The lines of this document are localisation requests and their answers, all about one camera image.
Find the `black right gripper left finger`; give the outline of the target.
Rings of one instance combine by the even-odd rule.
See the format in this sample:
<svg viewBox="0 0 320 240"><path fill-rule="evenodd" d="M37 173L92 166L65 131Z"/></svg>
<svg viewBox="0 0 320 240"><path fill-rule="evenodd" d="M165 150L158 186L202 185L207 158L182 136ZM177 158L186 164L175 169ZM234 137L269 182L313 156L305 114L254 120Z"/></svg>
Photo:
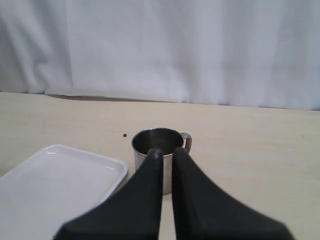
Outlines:
<svg viewBox="0 0 320 240"><path fill-rule="evenodd" d="M64 223L57 240L157 240L163 200L163 154L151 149L115 194Z"/></svg>

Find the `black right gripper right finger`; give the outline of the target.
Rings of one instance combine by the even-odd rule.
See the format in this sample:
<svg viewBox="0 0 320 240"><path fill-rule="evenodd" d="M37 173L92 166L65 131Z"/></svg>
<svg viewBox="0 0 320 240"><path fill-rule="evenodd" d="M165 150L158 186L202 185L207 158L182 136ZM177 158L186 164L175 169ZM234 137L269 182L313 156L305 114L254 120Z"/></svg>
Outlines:
<svg viewBox="0 0 320 240"><path fill-rule="evenodd" d="M172 160L172 206L178 240L292 240L280 221L236 200L212 182L184 148Z"/></svg>

